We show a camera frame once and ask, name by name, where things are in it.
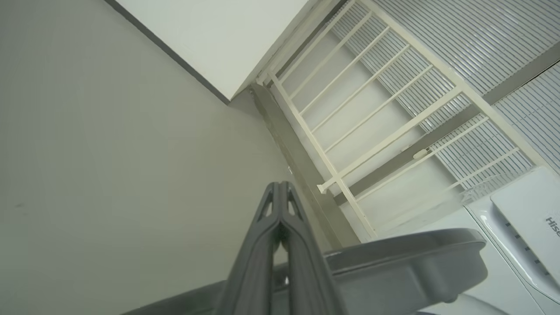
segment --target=ventilation grille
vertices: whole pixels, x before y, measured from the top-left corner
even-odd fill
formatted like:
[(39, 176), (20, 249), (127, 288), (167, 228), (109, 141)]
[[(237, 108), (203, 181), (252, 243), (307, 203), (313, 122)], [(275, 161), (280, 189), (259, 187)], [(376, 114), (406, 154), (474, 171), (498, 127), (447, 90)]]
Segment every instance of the ventilation grille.
[[(527, 65), (560, 40), (560, 3), (532, 1), (530, 4), (505, 0), (376, 0), (397, 22), (410, 30), (445, 60), (477, 92), (484, 95), (496, 85)], [(343, 38), (366, 14), (354, 5), (333, 27), (332, 32)], [(346, 47), (354, 54), (384, 29), (383, 23), (371, 18), (350, 40)], [(369, 51), (362, 63), (375, 73), (395, 55), (405, 42), (395, 34)], [(428, 65), (415, 50), (403, 54), (379, 81), (391, 92), (397, 92)], [(560, 68), (549, 70), (497, 104), (497, 109), (524, 134), (539, 153), (560, 169)], [(443, 94), (452, 84), (432, 69), (396, 99), (411, 115), (416, 116)], [(420, 126), (431, 132), (470, 104), (461, 96), (438, 110)], [(438, 148), (476, 123), (474, 118), (454, 133), (432, 146)], [(475, 132), (437, 154), (444, 166), (456, 178), (470, 174), (481, 165), (514, 147), (491, 122), (485, 122)], [(461, 184), (464, 189), (481, 187), (488, 192), (510, 182), (531, 168), (531, 163), (519, 152), (509, 156), (471, 180)]]
[(560, 63), (503, 98), (496, 109), (560, 173)]

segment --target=gray plastic object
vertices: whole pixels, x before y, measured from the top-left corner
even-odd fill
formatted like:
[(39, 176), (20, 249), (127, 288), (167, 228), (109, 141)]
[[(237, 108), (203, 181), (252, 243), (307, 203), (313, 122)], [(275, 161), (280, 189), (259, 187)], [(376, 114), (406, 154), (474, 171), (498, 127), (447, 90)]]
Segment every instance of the gray plastic object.
[[(294, 214), (288, 213), (288, 202)], [(479, 254), (486, 241), (471, 229), (382, 239), (318, 261), (319, 249), (301, 209), (290, 183), (271, 183), (228, 280), (126, 314), (406, 315), (452, 302), (487, 276)], [(279, 242), (288, 251), (288, 263), (272, 270)]]

